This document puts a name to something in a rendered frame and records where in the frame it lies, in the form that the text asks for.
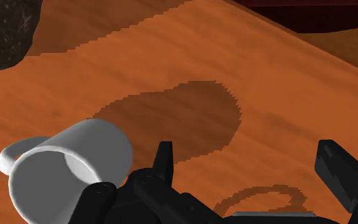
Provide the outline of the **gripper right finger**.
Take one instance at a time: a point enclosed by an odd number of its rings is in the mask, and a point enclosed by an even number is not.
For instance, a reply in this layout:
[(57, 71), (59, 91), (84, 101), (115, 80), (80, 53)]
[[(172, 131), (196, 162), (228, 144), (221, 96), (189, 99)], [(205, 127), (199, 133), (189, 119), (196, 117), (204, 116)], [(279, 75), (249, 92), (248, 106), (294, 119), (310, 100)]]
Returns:
[(318, 142), (315, 172), (358, 224), (358, 160), (331, 139)]

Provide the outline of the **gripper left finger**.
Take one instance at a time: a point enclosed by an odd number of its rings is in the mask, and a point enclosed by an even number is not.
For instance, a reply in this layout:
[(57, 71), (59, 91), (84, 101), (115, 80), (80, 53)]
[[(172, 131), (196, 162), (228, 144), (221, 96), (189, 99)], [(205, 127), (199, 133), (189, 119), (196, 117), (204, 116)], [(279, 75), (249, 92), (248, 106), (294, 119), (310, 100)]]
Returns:
[(116, 214), (135, 212), (144, 204), (135, 222), (149, 223), (150, 217), (161, 224), (224, 224), (224, 220), (189, 193), (172, 188), (174, 166), (170, 141), (158, 145), (151, 168), (133, 171), (124, 186), (110, 182), (88, 185), (82, 192), (68, 224), (105, 224), (110, 211)]

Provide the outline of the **white mug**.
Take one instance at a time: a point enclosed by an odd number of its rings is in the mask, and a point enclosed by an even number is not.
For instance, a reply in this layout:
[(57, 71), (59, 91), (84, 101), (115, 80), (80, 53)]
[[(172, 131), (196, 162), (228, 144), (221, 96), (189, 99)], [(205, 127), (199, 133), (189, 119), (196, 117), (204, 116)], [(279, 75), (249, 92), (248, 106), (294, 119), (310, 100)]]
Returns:
[(30, 137), (0, 152), (0, 171), (18, 214), (28, 224), (68, 224), (82, 191), (120, 186), (133, 162), (130, 141), (113, 123), (83, 120), (53, 137)]

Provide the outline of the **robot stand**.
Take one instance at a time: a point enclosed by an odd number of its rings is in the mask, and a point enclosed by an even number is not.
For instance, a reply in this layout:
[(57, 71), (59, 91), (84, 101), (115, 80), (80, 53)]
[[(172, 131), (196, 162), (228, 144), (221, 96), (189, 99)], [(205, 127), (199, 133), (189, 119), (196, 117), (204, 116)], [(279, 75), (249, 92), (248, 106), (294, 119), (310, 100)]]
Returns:
[(0, 0), (0, 70), (17, 65), (30, 47), (43, 0)]

